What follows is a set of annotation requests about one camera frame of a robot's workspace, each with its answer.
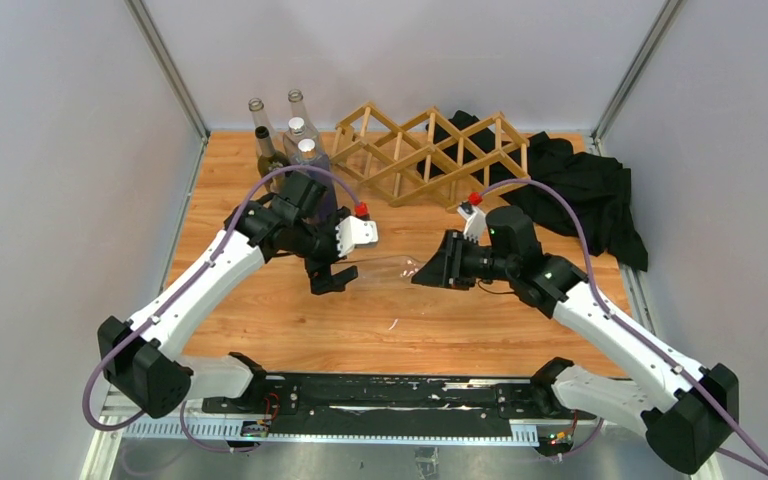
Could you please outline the blue square glass bottle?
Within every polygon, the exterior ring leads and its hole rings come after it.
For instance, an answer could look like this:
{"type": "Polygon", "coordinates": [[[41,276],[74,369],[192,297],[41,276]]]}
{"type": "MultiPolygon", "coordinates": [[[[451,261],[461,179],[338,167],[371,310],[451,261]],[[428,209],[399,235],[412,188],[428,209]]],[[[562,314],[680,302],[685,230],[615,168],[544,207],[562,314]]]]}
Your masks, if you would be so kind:
{"type": "MultiPolygon", "coordinates": [[[[290,161],[294,165],[308,165],[324,171],[330,170],[329,157],[324,153],[314,139],[303,138],[290,155],[290,161]]],[[[337,198],[333,179],[323,173],[307,171],[306,174],[323,184],[326,191],[316,209],[312,222],[316,225],[323,223],[329,215],[337,210],[337,198]]]]}

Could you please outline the dark green wine bottle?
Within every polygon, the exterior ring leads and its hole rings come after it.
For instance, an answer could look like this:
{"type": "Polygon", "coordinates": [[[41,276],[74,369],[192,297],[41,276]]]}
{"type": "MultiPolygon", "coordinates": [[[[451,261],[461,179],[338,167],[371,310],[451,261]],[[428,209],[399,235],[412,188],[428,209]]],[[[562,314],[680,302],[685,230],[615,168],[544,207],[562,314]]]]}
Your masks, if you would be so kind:
{"type": "MultiPolygon", "coordinates": [[[[275,147],[270,130],[266,126],[258,126],[254,134],[259,148],[257,169],[261,177],[291,165],[289,158],[275,147]]],[[[278,193],[284,184],[285,177],[285,174],[279,174],[269,179],[266,182],[267,190],[278,193]]]]}

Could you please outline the clear wine bottle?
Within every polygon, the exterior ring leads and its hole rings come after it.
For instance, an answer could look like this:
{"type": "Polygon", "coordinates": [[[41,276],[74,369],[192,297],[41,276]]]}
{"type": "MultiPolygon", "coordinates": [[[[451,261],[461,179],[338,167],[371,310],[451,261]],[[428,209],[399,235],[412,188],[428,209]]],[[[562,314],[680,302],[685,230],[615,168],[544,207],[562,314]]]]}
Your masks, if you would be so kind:
{"type": "Polygon", "coordinates": [[[248,109],[252,115],[254,127],[265,127],[269,131],[272,141],[278,140],[279,135],[276,133],[276,130],[268,116],[263,100],[258,97],[251,98],[248,101],[248,109]]]}
{"type": "Polygon", "coordinates": [[[287,98],[290,103],[292,116],[302,118],[306,125],[311,126],[313,122],[304,103],[302,91],[297,88],[291,89],[287,94],[287,98]]]}

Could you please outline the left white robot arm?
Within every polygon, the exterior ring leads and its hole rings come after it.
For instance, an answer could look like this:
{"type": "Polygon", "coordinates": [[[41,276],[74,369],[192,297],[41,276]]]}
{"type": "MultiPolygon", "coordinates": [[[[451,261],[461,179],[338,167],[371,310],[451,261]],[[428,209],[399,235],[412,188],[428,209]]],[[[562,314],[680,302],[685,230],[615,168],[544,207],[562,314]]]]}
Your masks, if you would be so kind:
{"type": "Polygon", "coordinates": [[[325,193],[322,178],[347,183],[318,167],[290,166],[274,173],[281,190],[261,201],[260,179],[232,211],[212,243],[168,288],[126,320],[108,317],[97,331],[101,360],[87,385],[104,378],[130,400],[139,416],[162,418],[191,400],[228,398],[243,413],[258,411],[266,386],[256,364],[238,353],[186,356],[191,336],[243,280],[282,254],[303,259],[314,295],[342,292],[357,278],[355,267],[332,265],[379,240],[367,205],[355,192],[318,224],[311,218],[325,193]]]}

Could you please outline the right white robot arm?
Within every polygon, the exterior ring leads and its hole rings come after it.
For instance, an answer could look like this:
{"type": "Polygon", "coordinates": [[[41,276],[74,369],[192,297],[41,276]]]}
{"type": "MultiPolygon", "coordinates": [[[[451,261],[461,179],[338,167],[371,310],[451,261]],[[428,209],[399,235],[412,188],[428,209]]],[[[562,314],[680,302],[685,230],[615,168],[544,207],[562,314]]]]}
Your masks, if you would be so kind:
{"type": "Polygon", "coordinates": [[[504,281],[524,304],[577,332],[626,374],[595,375],[555,358],[531,378],[531,403],[544,417],[584,411],[642,436],[668,466],[697,473],[739,418],[739,381],[727,366],[708,368],[673,349],[617,308],[568,259],[543,251],[532,220],[518,207],[483,212],[462,205],[463,230],[444,232],[414,284],[469,290],[504,281]]]}

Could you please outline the wooden wine rack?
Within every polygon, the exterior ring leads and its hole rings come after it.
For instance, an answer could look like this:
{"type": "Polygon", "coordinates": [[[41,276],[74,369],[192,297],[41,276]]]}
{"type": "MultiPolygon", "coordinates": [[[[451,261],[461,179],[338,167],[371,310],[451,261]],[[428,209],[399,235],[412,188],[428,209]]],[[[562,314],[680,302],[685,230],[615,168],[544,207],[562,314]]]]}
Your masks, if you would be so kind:
{"type": "Polygon", "coordinates": [[[528,147],[501,112],[461,128],[436,107],[398,123],[367,102],[336,123],[330,158],[391,207],[428,200],[452,211],[471,192],[492,198],[511,190],[487,191],[494,167],[526,178],[528,147]]]}

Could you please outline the black cloth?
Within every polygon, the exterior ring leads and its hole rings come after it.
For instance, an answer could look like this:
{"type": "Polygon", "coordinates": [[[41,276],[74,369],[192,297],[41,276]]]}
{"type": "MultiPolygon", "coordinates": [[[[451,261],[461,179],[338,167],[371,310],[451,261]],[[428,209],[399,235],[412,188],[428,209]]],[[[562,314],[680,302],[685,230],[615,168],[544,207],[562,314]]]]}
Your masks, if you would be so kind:
{"type": "MultiPolygon", "coordinates": [[[[546,132],[528,139],[527,172],[562,196],[574,210],[593,256],[609,253],[630,268],[648,271],[649,254],[631,213],[632,175],[613,157],[576,152],[572,143],[546,132]]],[[[547,192],[520,186],[501,198],[535,223],[577,237],[566,210],[547,192]]]]}

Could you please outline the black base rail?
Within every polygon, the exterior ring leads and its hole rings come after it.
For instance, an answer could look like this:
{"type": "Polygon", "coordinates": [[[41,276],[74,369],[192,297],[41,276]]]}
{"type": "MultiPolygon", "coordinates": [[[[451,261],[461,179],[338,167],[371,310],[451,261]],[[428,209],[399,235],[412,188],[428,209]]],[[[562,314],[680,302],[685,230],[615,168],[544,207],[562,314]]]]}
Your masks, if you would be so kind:
{"type": "Polygon", "coordinates": [[[348,442],[545,441],[595,417],[549,400],[527,377],[274,373],[204,412],[264,420],[268,437],[348,442]]]}

